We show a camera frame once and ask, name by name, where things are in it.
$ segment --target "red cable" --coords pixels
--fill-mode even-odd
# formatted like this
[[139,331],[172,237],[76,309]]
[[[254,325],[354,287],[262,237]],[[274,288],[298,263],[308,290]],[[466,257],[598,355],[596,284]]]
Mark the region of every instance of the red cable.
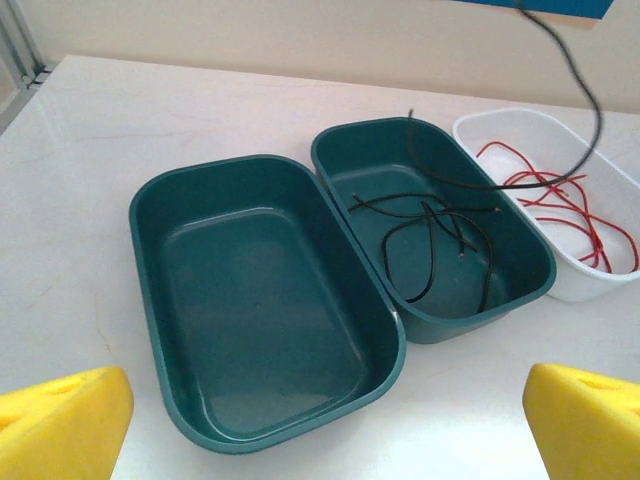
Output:
[[[551,178],[558,178],[561,175],[558,175],[556,173],[553,172],[546,172],[546,171],[538,171],[533,167],[533,164],[527,159],[527,157],[524,156],[524,154],[522,154],[521,152],[519,152],[518,150],[516,150],[515,148],[513,148],[512,146],[504,143],[504,142],[500,142],[500,141],[493,141],[493,142],[489,142],[487,143],[484,147],[482,147],[482,149],[477,153],[477,157],[479,158],[481,155],[483,155],[490,147],[493,146],[498,146],[498,147],[502,147],[508,151],[510,151],[511,153],[515,154],[517,157],[519,157],[528,167],[528,170],[524,170],[524,171],[520,171],[520,172],[516,172],[515,174],[513,174],[512,176],[510,176],[505,182],[505,185],[513,185],[515,183],[518,183],[522,180],[524,180],[525,178],[528,177],[535,177],[536,181],[538,182],[544,182],[546,180],[548,180],[547,177],[551,177]],[[614,230],[616,230],[617,232],[621,233],[622,235],[625,236],[625,238],[627,239],[627,241],[629,242],[629,244],[631,245],[631,249],[633,251],[633,257],[634,257],[634,266],[633,269],[631,270],[632,272],[638,270],[640,268],[640,255],[638,254],[638,247],[635,243],[635,241],[633,240],[633,237],[631,237],[631,235],[629,235],[629,233],[627,231],[625,231],[623,228],[614,225],[613,223],[604,220],[600,217],[597,217],[596,215],[592,214],[589,211],[589,202],[587,199],[587,194],[584,191],[584,189],[582,188],[582,185],[580,185],[578,183],[578,180],[581,180],[583,178],[585,178],[586,175],[576,175],[574,177],[568,178],[556,185],[552,185],[550,187],[547,187],[547,191],[540,196],[539,198],[537,198],[536,200],[527,200],[527,199],[523,199],[523,198],[518,198],[518,201],[525,207],[532,207],[532,206],[537,206],[537,207],[545,207],[545,208],[560,208],[563,210],[569,210],[572,211],[574,213],[579,214],[583,220],[585,221],[585,223],[587,224],[587,228],[576,224],[575,222],[571,222],[569,220],[565,220],[562,218],[551,218],[551,217],[536,217],[536,220],[541,221],[541,222],[556,222],[556,223],[561,223],[564,224],[566,226],[572,227],[574,229],[577,229],[579,231],[581,231],[582,233],[584,233],[585,235],[587,235],[589,237],[589,239],[591,240],[591,244],[592,244],[592,252],[588,255],[585,255],[582,258],[579,258],[578,260],[580,262],[586,262],[587,260],[593,259],[593,263],[591,265],[592,268],[597,268],[600,264],[600,258],[602,257],[602,260],[604,261],[604,266],[606,268],[606,271],[608,273],[613,273],[612,268],[611,268],[611,262],[609,261],[609,257],[605,251],[604,248],[604,244],[602,242],[602,240],[600,239],[600,236],[598,235],[598,232],[595,228],[595,225],[593,224],[593,221],[602,223],[603,225],[606,225],[610,228],[613,228]],[[575,202],[571,201],[569,199],[569,196],[566,192],[566,190],[560,188],[562,186],[565,185],[569,185],[572,187],[575,187],[578,192],[580,193],[580,196],[582,197],[582,203],[583,206],[580,207],[579,205],[577,205]],[[563,203],[565,203],[565,205],[562,204],[558,204],[558,203],[545,203],[544,200],[551,194],[555,194],[555,196],[560,199]]]

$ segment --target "table surface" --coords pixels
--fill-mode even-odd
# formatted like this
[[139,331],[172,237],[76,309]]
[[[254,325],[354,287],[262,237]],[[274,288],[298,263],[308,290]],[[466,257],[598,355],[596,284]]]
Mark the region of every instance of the table surface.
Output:
[[[380,400],[249,456],[197,447],[162,403],[129,235],[140,186],[179,166],[274,153],[311,167],[323,129],[416,115],[451,131],[513,102],[71,56],[0,137],[0,391],[122,366],[135,411],[113,478],[546,479],[522,410],[558,362],[640,382],[640,282],[544,297],[437,345],[408,347]],[[536,105],[584,137],[590,112]],[[640,179],[640,116],[608,113],[601,151]]]

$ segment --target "white wall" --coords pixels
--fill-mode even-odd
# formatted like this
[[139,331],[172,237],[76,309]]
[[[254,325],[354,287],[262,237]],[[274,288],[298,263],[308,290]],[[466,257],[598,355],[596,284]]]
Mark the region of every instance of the white wall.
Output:
[[[512,12],[447,0],[21,0],[66,53],[586,105],[556,48]],[[611,110],[640,112],[640,1],[558,27]]]

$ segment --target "wire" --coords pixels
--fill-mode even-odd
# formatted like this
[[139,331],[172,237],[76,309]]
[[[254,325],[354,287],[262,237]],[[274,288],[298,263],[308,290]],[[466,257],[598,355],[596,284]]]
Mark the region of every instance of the wire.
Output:
[[[430,251],[431,251],[431,271],[429,274],[429,280],[427,281],[427,285],[422,289],[422,291],[416,295],[415,297],[409,298],[409,299],[405,299],[405,301],[407,303],[415,303],[419,300],[421,300],[422,298],[424,298],[427,293],[431,290],[431,287],[433,286],[433,282],[435,280],[435,274],[436,274],[436,247],[435,247],[435,233],[434,233],[434,229],[433,229],[433,224],[432,224],[432,220],[435,221],[440,228],[442,228],[443,230],[445,230],[445,232],[447,232],[450,236],[452,236],[454,239],[460,241],[460,242],[464,242],[465,245],[467,245],[468,247],[470,247],[472,250],[474,250],[476,253],[479,251],[478,248],[469,243],[467,240],[465,240],[462,237],[462,233],[460,233],[460,235],[457,235],[453,232],[451,232],[439,219],[439,217],[441,216],[447,216],[449,218],[451,218],[452,221],[456,221],[457,219],[463,220],[467,223],[469,223],[473,228],[475,228],[478,232],[480,232],[480,234],[482,235],[485,243],[487,244],[487,251],[488,251],[488,262],[487,262],[487,273],[485,275],[485,279],[484,279],[484,283],[483,283],[483,288],[482,288],[482,297],[480,299],[480,305],[478,307],[478,311],[477,313],[481,313],[485,310],[486,305],[487,305],[487,300],[489,297],[489,289],[490,289],[490,284],[491,284],[491,275],[493,272],[493,248],[491,246],[491,241],[489,240],[489,237],[484,233],[484,231],[478,226],[478,224],[476,224],[473,220],[471,220],[470,218],[466,217],[465,215],[462,215],[461,213],[459,213],[459,211],[474,211],[474,212],[499,212],[500,209],[499,208],[477,208],[477,207],[472,207],[472,208],[447,208],[445,210],[440,210],[438,212],[434,211],[433,208],[425,201],[421,201],[420,205],[422,206],[422,209],[424,211],[423,214],[412,214],[412,213],[396,213],[396,212],[391,212],[389,210],[386,209],[382,209],[379,207],[376,207],[375,204],[376,203],[380,203],[383,201],[387,201],[387,200],[394,200],[397,198],[403,198],[403,197],[422,197],[422,198],[432,198],[436,201],[441,200],[439,197],[432,195],[432,194],[428,194],[428,193],[399,193],[399,194],[393,194],[393,195],[386,195],[383,197],[378,197],[378,198],[374,198],[372,200],[369,201],[364,201],[362,200],[358,195],[353,194],[353,198],[358,202],[356,205],[353,205],[351,207],[349,207],[349,212],[353,212],[358,208],[361,207],[365,207],[365,208],[369,208],[377,213],[380,213],[382,215],[386,215],[386,216],[390,216],[390,217],[394,217],[394,218],[410,218],[411,220],[405,221],[399,225],[396,225],[395,227],[393,227],[391,230],[389,230],[385,236],[382,239],[382,243],[381,243],[381,248],[382,248],[382,260],[383,260],[383,264],[384,264],[384,270],[385,270],[385,274],[387,275],[387,278],[389,279],[389,281],[391,282],[392,285],[394,285],[393,283],[393,279],[391,278],[391,266],[389,263],[389,253],[388,253],[388,247],[387,244],[389,242],[389,239],[395,235],[397,232],[404,230],[405,228],[411,227],[413,225],[418,225],[419,223],[424,222],[425,220],[428,222],[429,224],[429,236],[431,239],[431,244],[430,244]],[[445,206],[446,203],[444,201],[439,201],[438,203],[440,203],[442,206]]]
[[455,180],[441,177],[440,175],[420,165],[420,163],[418,162],[418,156],[416,155],[416,152],[414,150],[414,142],[413,142],[414,118],[413,118],[413,109],[411,109],[409,111],[408,153],[411,159],[413,160],[413,162],[418,167],[418,169],[420,169],[424,175],[431,177],[439,182],[446,183],[454,187],[466,188],[469,190],[496,191],[496,190],[523,190],[523,189],[529,189],[529,188],[550,187],[552,185],[562,183],[563,181],[568,180],[570,177],[572,177],[574,173],[580,170],[584,166],[584,164],[587,163],[587,161],[595,151],[596,147],[598,146],[598,143],[600,142],[600,138],[602,136],[602,129],[604,124],[602,109],[600,108],[600,102],[595,97],[591,89],[588,87],[584,77],[580,73],[580,70],[576,65],[576,62],[573,58],[571,51],[565,44],[562,37],[560,37],[560,35],[555,30],[553,30],[549,25],[547,25],[544,21],[539,19],[533,13],[529,12],[524,7],[521,0],[515,0],[515,4],[516,4],[516,8],[518,9],[518,11],[522,16],[524,16],[527,20],[532,22],[534,25],[537,25],[539,28],[541,28],[555,42],[555,44],[557,45],[558,49],[560,50],[560,52],[564,57],[564,60],[567,64],[567,67],[569,68],[569,71],[571,72],[573,79],[576,81],[576,83],[578,84],[582,92],[585,94],[585,96],[589,100],[589,103],[591,105],[591,108],[593,109],[593,113],[595,116],[595,129],[594,129],[593,137],[591,139],[591,143],[589,144],[589,147],[587,148],[584,155],[582,155],[580,160],[578,160],[578,162],[568,172],[550,180],[539,181],[538,183],[509,184],[509,185],[472,185],[472,184],[457,182]]
[[[511,185],[531,176],[535,177],[538,180],[540,179],[545,180],[546,179],[545,177],[552,177],[556,179],[561,177],[561,175],[558,175],[553,172],[543,172],[543,171],[536,170],[533,164],[529,161],[529,159],[523,153],[518,151],[516,148],[500,141],[493,141],[493,142],[487,143],[484,147],[480,149],[480,151],[476,154],[476,156],[480,158],[489,150],[490,147],[500,147],[510,151],[511,153],[516,155],[518,158],[520,158],[529,169],[529,170],[524,170],[521,172],[514,173],[513,175],[511,175],[511,177],[509,177],[505,181],[505,184]],[[560,183],[547,187],[547,191],[535,200],[528,200],[525,198],[517,198],[517,200],[524,207],[542,207],[542,208],[549,208],[549,209],[560,209],[560,210],[567,210],[572,213],[580,215],[582,219],[585,221],[585,223],[587,224],[587,228],[584,228],[576,224],[575,222],[572,222],[563,218],[535,217],[535,219],[541,222],[561,223],[563,225],[570,226],[587,235],[592,243],[592,252],[586,256],[579,258],[578,260],[580,262],[587,262],[588,260],[593,259],[593,263],[591,264],[591,267],[598,268],[598,266],[600,265],[600,259],[602,258],[602,261],[604,262],[604,268],[607,271],[607,273],[613,273],[613,269],[611,267],[611,262],[609,260],[609,257],[605,251],[604,243],[602,242],[598,234],[598,231],[594,225],[594,221],[616,230],[618,233],[622,234],[631,245],[631,250],[633,251],[633,257],[634,257],[634,265],[631,271],[633,272],[638,270],[640,268],[640,255],[638,253],[638,247],[634,242],[633,237],[631,237],[631,235],[623,228],[591,213],[587,194],[584,188],[582,187],[582,185],[580,185],[577,182],[578,180],[583,179],[585,177],[586,175],[577,175],[574,177],[570,177],[568,179],[564,179]],[[579,192],[580,197],[582,198],[582,206],[572,201],[569,198],[566,190],[559,188],[560,186],[563,186],[563,185],[572,186]],[[544,200],[551,194],[555,194],[556,197],[560,199],[564,204],[545,202]]]
[[427,281],[427,285],[422,289],[422,291],[418,295],[409,299],[405,299],[405,302],[407,303],[415,303],[419,300],[422,300],[425,297],[425,295],[429,293],[429,290],[431,290],[431,287],[433,286],[433,281],[435,280],[435,276],[436,276],[436,238],[435,238],[434,229],[433,229],[433,219],[437,217],[436,217],[436,213],[431,209],[431,207],[429,207],[427,202],[422,201],[420,202],[420,204],[424,209],[424,214],[421,215],[420,218],[401,223],[400,225],[389,230],[387,234],[384,236],[384,238],[382,239],[382,258],[384,260],[384,269],[385,269],[385,273],[387,274],[387,278],[393,285],[393,280],[391,279],[391,269],[389,267],[389,254],[387,251],[387,242],[393,236],[393,234],[407,227],[410,227],[412,225],[421,223],[424,220],[427,221],[427,225],[429,226],[429,239],[430,239],[429,250],[431,252],[431,267],[429,271],[429,280]]

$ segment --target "black cable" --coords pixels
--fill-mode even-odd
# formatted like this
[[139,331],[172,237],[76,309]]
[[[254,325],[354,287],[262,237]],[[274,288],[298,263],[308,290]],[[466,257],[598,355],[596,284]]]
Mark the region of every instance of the black cable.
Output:
[[[384,271],[385,274],[387,275],[387,278],[389,279],[389,281],[391,282],[391,284],[393,285],[393,280],[391,278],[391,267],[389,265],[389,254],[387,251],[387,242],[389,241],[389,239],[396,233],[399,232],[400,230],[403,230],[407,227],[410,227],[412,225],[417,225],[418,223],[427,220],[430,222],[431,217],[433,217],[434,219],[437,218],[440,215],[453,215],[457,218],[460,218],[462,220],[464,220],[465,222],[469,223],[473,228],[475,228],[478,232],[480,232],[480,235],[482,235],[485,243],[487,244],[487,252],[489,255],[489,259],[487,261],[487,273],[485,274],[485,278],[484,278],[484,284],[482,287],[482,297],[480,298],[480,305],[478,307],[478,312],[477,313],[482,313],[486,306],[487,306],[487,301],[489,299],[489,289],[491,287],[491,275],[493,273],[493,247],[491,245],[491,241],[489,240],[489,237],[487,236],[486,233],[484,233],[484,231],[478,226],[477,223],[475,223],[473,220],[471,220],[470,218],[457,213],[457,212],[434,212],[433,209],[431,209],[431,207],[429,207],[429,205],[427,204],[427,210],[429,210],[429,213],[425,213],[425,215],[423,215],[420,218],[414,218],[412,220],[406,221],[401,223],[400,225],[396,225],[395,227],[393,227],[391,230],[389,230],[385,236],[382,239],[382,260],[383,260],[383,264],[384,264]],[[433,235],[433,226],[431,223],[429,223],[429,229],[430,229],[430,235]],[[412,299],[406,300],[407,303],[415,303],[418,300],[420,300],[421,298],[423,298],[431,289],[431,286],[433,285],[433,279],[435,277],[435,258],[436,258],[436,252],[435,252],[435,246],[433,243],[433,237],[431,240],[431,275],[429,277],[429,282],[427,283],[427,286],[423,289],[422,292],[420,292],[420,294]]]
[[[416,194],[416,196],[420,196],[420,197],[429,197],[431,198],[432,195],[430,194]],[[352,207],[349,208],[349,211],[353,211],[356,208],[359,207],[366,207],[370,210],[373,210],[374,212],[380,213],[382,215],[386,215],[388,217],[394,217],[394,218],[424,218],[424,213],[396,213],[396,212],[391,212],[389,210],[384,210],[380,207],[376,207],[375,204],[379,203],[381,200],[380,199],[373,199],[373,200],[368,200],[368,201],[364,201],[362,200],[358,195],[356,195],[355,193],[353,194],[353,198],[358,202],[357,204],[353,205]],[[445,209],[444,212],[448,212],[451,211],[452,209]],[[449,236],[451,236],[452,238],[456,239],[459,243],[460,243],[460,252],[459,252],[459,256],[463,257],[464,256],[464,246],[466,245],[467,247],[469,247],[471,250],[473,250],[474,252],[478,251],[478,247],[476,247],[473,243],[467,241],[464,236],[462,235],[462,229],[460,228],[460,225],[458,224],[458,221],[456,218],[452,218],[452,222],[455,228],[455,233],[452,232],[444,223],[442,223],[442,221],[435,217],[434,220],[436,221],[436,223],[438,224],[438,226],[440,226],[440,228],[442,230],[445,231],[445,233],[447,233]]]
[[433,210],[431,210],[431,208],[427,205],[426,207],[424,205],[426,205],[426,202],[421,202],[421,204],[423,204],[423,208],[425,210],[425,213],[420,217],[420,218],[416,218],[413,220],[410,220],[408,222],[404,222],[401,223],[400,225],[392,228],[391,230],[389,230],[387,232],[387,234],[384,236],[384,238],[382,239],[382,258],[384,261],[384,269],[385,269],[385,273],[387,274],[387,278],[389,279],[389,281],[391,282],[391,284],[393,285],[393,280],[391,278],[391,268],[389,267],[389,254],[387,251],[387,242],[389,241],[389,239],[393,236],[394,233],[399,232],[400,230],[403,230],[407,227],[410,227],[412,225],[416,225],[420,222],[423,221],[427,221],[427,225],[429,226],[429,238],[431,240],[431,245],[430,245],[430,252],[431,252],[431,267],[430,267],[430,272],[429,272],[429,280],[427,281],[427,285],[422,289],[422,291],[416,295],[413,298],[409,298],[409,299],[405,299],[405,302],[407,303],[415,303],[419,300],[421,300],[422,298],[424,298],[424,296],[429,293],[429,290],[431,290],[431,287],[433,285],[433,281],[435,279],[435,275],[436,275],[436,244],[435,244],[435,234],[434,234],[434,229],[433,229],[433,223],[432,223],[432,212]]
[[489,240],[489,237],[487,236],[487,234],[484,233],[484,230],[482,230],[478,226],[478,224],[473,220],[471,220],[469,217],[465,217],[464,215],[461,215],[459,213],[450,213],[449,215],[455,215],[461,218],[462,220],[464,220],[465,222],[467,222],[473,228],[475,228],[478,232],[480,232],[480,235],[482,235],[485,243],[487,244],[489,261],[487,262],[487,273],[484,277],[484,286],[482,287],[482,297],[480,299],[480,306],[478,307],[478,313],[482,313],[487,306],[487,300],[489,298],[489,287],[491,283],[491,274],[493,273],[493,247],[491,246],[491,241]]
[[[352,205],[351,207],[349,207],[348,211],[349,213],[352,213],[353,211],[357,210],[358,208],[361,207],[367,207],[375,212],[381,213],[383,215],[387,215],[389,217],[395,217],[395,218],[418,218],[418,217],[422,217],[421,213],[418,214],[403,214],[403,213],[395,213],[395,212],[390,212],[389,210],[384,210],[380,207],[375,207],[374,205],[376,203],[380,203],[380,202],[385,202],[387,200],[395,200],[398,198],[407,198],[407,197],[418,197],[418,198],[431,198],[433,200],[435,200],[436,202],[438,202],[442,207],[444,207],[444,211],[445,212],[499,212],[500,209],[497,207],[456,207],[456,208],[452,208],[450,205],[448,205],[443,199],[442,197],[439,197],[435,194],[432,193],[395,193],[395,194],[391,194],[391,195],[385,195],[382,197],[377,197],[377,198],[372,198],[371,200],[362,200],[357,194],[353,194],[352,195],[353,198],[358,202],[355,205]],[[462,235],[462,229],[460,228],[460,225],[458,224],[457,220],[455,217],[450,217],[452,223],[453,223],[453,227],[456,230],[456,233],[453,233],[444,223],[442,223],[442,221],[440,221],[440,219],[438,217],[435,217],[436,222],[438,223],[438,225],[440,226],[440,228],[442,228],[442,230],[444,230],[449,236],[455,238],[456,240],[458,240],[460,242],[460,252],[459,252],[459,256],[460,258],[464,257],[464,246],[467,245],[469,248],[471,248],[474,252],[478,251],[478,248],[476,246],[474,246],[472,243],[468,242],[465,240],[464,236]]]
[[522,16],[524,16],[527,20],[532,22],[534,25],[537,25],[539,28],[544,30],[551,37],[551,39],[555,42],[555,44],[560,49],[560,52],[564,56],[564,60],[565,60],[565,62],[567,64],[567,67],[569,68],[569,71],[571,72],[571,75],[573,76],[574,80],[576,81],[576,83],[578,84],[580,89],[584,92],[584,94],[586,95],[587,99],[589,100],[589,102],[591,104],[591,107],[593,109],[593,113],[595,115],[595,120],[596,120],[595,121],[595,131],[594,131],[594,134],[593,134],[593,138],[591,139],[591,143],[589,144],[589,147],[587,148],[587,151],[584,153],[582,158],[580,160],[578,160],[578,162],[573,166],[573,168],[571,168],[564,175],[560,175],[557,178],[554,178],[554,179],[551,179],[551,180],[546,180],[544,182],[528,183],[528,184],[471,185],[471,184],[456,182],[455,180],[450,180],[450,179],[447,179],[447,178],[443,178],[443,177],[433,173],[432,171],[428,170],[427,168],[425,168],[425,167],[423,167],[422,165],[419,164],[417,155],[416,155],[416,153],[415,153],[415,151],[413,149],[413,123],[414,123],[414,121],[413,121],[413,109],[412,109],[412,110],[409,111],[409,129],[408,129],[408,152],[409,152],[409,156],[411,157],[413,162],[416,164],[416,166],[420,169],[420,171],[422,171],[423,174],[425,174],[428,177],[433,178],[434,180],[437,180],[437,181],[442,182],[442,183],[446,183],[446,184],[454,186],[454,187],[466,188],[466,189],[469,189],[469,190],[483,190],[483,191],[523,190],[523,189],[529,189],[529,188],[549,187],[551,185],[556,185],[558,183],[564,182],[565,180],[569,179],[573,174],[575,174],[578,170],[580,170],[584,166],[584,164],[587,163],[587,161],[589,160],[589,158],[591,157],[591,155],[595,151],[596,147],[598,146],[598,143],[600,142],[600,137],[602,136],[602,128],[603,128],[603,123],[604,123],[602,109],[600,108],[600,103],[598,102],[598,99],[595,97],[593,92],[591,92],[591,90],[587,86],[587,83],[584,80],[584,77],[582,76],[582,74],[580,73],[580,70],[578,69],[578,66],[576,65],[576,62],[575,62],[575,60],[573,58],[573,55],[571,54],[569,48],[565,44],[565,42],[562,39],[562,37],[560,37],[560,35],[555,30],[553,30],[549,25],[547,25],[544,21],[539,19],[537,16],[535,16],[534,14],[532,14],[531,12],[526,10],[524,8],[521,0],[514,0],[514,1],[515,1],[516,7],[517,7],[518,11],[520,12],[520,14]]

